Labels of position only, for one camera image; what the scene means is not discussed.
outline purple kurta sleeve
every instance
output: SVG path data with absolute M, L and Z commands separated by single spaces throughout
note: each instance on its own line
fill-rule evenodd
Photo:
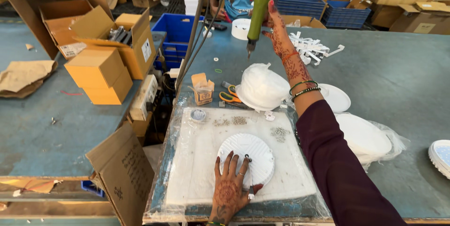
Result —
M 303 153 L 336 225 L 406 225 L 347 146 L 325 100 L 307 108 L 296 126 Z

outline red wire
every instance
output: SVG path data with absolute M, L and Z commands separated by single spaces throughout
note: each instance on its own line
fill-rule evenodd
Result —
M 65 94 L 67 94 L 67 95 L 69 95 L 69 96 L 83 95 L 82 93 L 68 93 L 68 92 L 65 92 L 65 91 L 63 91 L 63 90 L 61 90 L 61 92 L 62 92 L 62 93 L 65 93 Z

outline worker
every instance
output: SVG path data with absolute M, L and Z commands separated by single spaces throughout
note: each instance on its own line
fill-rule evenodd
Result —
M 251 18 L 253 0 L 234 0 L 233 5 L 231 5 L 229 0 L 224 0 L 223 2 L 225 2 L 225 9 L 219 7 L 219 0 L 209 0 L 211 14 L 214 16 L 216 13 L 219 13 L 217 19 L 226 21 L 226 15 L 228 15 L 230 20 L 235 20 L 237 18 Z
M 317 84 L 312 82 L 307 68 L 291 43 L 273 0 L 269 1 L 269 14 L 269 21 L 265 26 L 273 28 L 273 33 L 262 33 L 272 40 L 274 51 L 281 58 L 289 84 L 293 88 L 294 104 L 300 116 L 296 127 L 301 149 L 334 223 L 337 226 L 406 226 L 347 146 L 344 133 L 339 129 L 330 106 L 323 99 Z M 247 194 L 242 193 L 249 162 L 244 159 L 236 175 L 238 158 L 238 155 L 233 156 L 232 151 L 225 160 L 221 174 L 217 157 L 210 224 L 227 225 L 233 215 L 250 202 Z M 254 186 L 254 193 L 261 188 L 262 185 Z

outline blue workbench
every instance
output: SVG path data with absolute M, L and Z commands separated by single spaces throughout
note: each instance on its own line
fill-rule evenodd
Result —
M 0 70 L 11 61 L 49 60 L 26 25 L 0 24 L 0 32 Z M 26 43 L 35 50 L 28 51 Z M 161 43 L 155 42 L 156 50 Z M 94 105 L 86 94 L 60 92 L 84 93 L 64 68 L 64 57 L 55 60 L 58 68 L 36 92 L 25 99 L 0 98 L 0 179 L 88 179 L 93 168 L 85 153 L 116 130 L 142 82 L 133 80 L 122 105 Z
M 223 80 L 239 84 L 242 71 L 251 63 L 268 63 L 270 69 L 284 78 L 286 74 L 270 40 L 261 35 L 256 50 L 247 62 L 247 41 L 235 39 L 226 31 L 215 31 L 188 70 L 178 100 L 191 94 L 190 76 L 206 73 L 221 91 Z M 381 193 L 408 222 L 447 222 L 450 218 L 449 180 L 430 162 L 427 150 L 439 139 L 449 139 L 450 118 L 450 36 L 372 31 L 350 31 L 316 28 L 288 28 L 289 33 L 301 31 L 302 37 L 321 39 L 331 51 L 345 49 L 319 66 L 307 66 L 313 79 L 331 84 L 347 93 L 352 100 L 348 112 L 367 120 L 387 125 L 411 140 L 407 150 L 391 161 L 372 163 L 368 175 Z M 218 107 L 218 93 L 205 107 Z M 176 130 L 168 130 L 176 136 Z M 153 213 L 161 210 L 166 192 L 167 169 L 174 156 L 171 143 L 165 144 L 160 169 L 155 175 L 145 222 L 154 222 Z M 250 204 L 234 221 L 264 222 L 329 222 L 317 211 L 290 200 Z M 184 215 L 188 221 L 205 221 L 211 212 L 208 206 L 189 206 Z M 174 217 L 158 217 L 171 221 Z

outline blue plastic crate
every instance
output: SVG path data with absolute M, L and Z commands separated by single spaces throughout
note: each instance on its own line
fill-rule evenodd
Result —
M 370 14 L 370 9 L 345 8 L 350 2 L 329 0 L 322 17 L 325 27 L 361 28 Z
M 166 59 L 186 56 L 194 18 L 195 16 L 191 15 L 163 14 L 152 27 L 152 31 L 167 32 L 166 39 L 162 43 Z
M 275 0 L 282 15 L 310 16 L 320 19 L 325 7 L 323 0 Z

